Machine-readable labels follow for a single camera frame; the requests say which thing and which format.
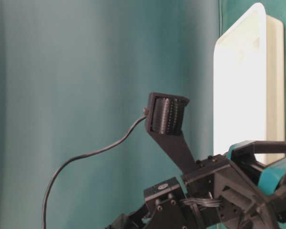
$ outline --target teal fabric backdrop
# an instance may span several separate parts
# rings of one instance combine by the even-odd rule
[[[218,12],[213,0],[0,0],[0,229],[40,228],[56,168],[120,138],[151,91],[191,99],[186,140],[212,154]],[[141,124],[59,175],[48,228],[104,228],[179,175]]]

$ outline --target cable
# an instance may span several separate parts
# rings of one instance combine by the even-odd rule
[[[137,119],[133,124],[132,126],[129,128],[129,130],[127,131],[127,133],[124,135],[124,137],[122,137],[120,140],[116,141],[115,143],[113,143],[112,145],[109,145],[103,149],[99,149],[97,151],[94,151],[94,152],[91,152],[91,153],[87,153],[87,154],[82,154],[82,155],[78,155],[78,156],[75,156],[75,157],[72,157],[70,158],[68,161],[66,161],[65,163],[63,163],[57,170],[56,172],[54,173],[54,175],[52,176],[49,184],[48,184],[48,187],[47,187],[47,190],[44,194],[44,198],[43,198],[43,205],[42,205],[42,225],[41,225],[41,228],[42,229],[46,229],[46,214],[47,214],[47,202],[48,202],[48,198],[49,198],[49,194],[50,194],[50,191],[51,191],[51,188],[53,186],[53,183],[56,179],[56,177],[58,176],[58,174],[63,170],[63,168],[65,168],[69,163],[71,163],[72,161],[76,161],[76,160],[79,160],[79,159],[83,159],[83,158],[86,158],[86,157],[90,157],[90,156],[94,156],[94,155],[97,155],[101,152],[104,152],[106,150],[109,150],[109,149],[112,149],[114,148],[115,146],[121,144],[128,136],[129,134],[133,131],[133,129],[141,122],[143,121],[144,119],[146,118],[146,116],[142,116],[140,117],[139,119]]]
[[[197,204],[207,208],[215,208],[223,204],[221,200],[211,198],[187,198],[180,200],[180,202],[182,206],[190,206],[192,204]]]

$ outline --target bolt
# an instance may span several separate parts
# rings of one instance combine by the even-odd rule
[[[148,115],[148,113],[149,113],[149,110],[148,110],[147,108],[144,108],[144,109],[143,109],[143,114],[144,114],[144,115]]]
[[[176,205],[176,200],[172,199],[171,200],[171,205],[175,206]]]
[[[157,207],[157,210],[158,210],[158,211],[162,211],[162,210],[163,210],[163,207],[162,207],[161,205],[159,205],[159,206]]]

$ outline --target green backdrop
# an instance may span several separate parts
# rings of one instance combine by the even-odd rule
[[[191,99],[187,142],[212,154],[218,36],[214,0],[0,0],[0,229],[40,228],[55,169],[120,138],[151,91]],[[141,124],[59,175],[48,228],[103,228],[179,175]]]

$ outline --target screw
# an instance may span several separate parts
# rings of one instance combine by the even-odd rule
[[[147,108],[144,108],[144,109],[143,109],[143,114],[144,114],[144,115],[148,115],[148,113],[149,113],[149,110],[148,110]]]
[[[161,205],[159,205],[159,206],[157,207],[157,210],[158,210],[158,211],[162,211],[162,210],[163,210],[163,207],[162,207]]]

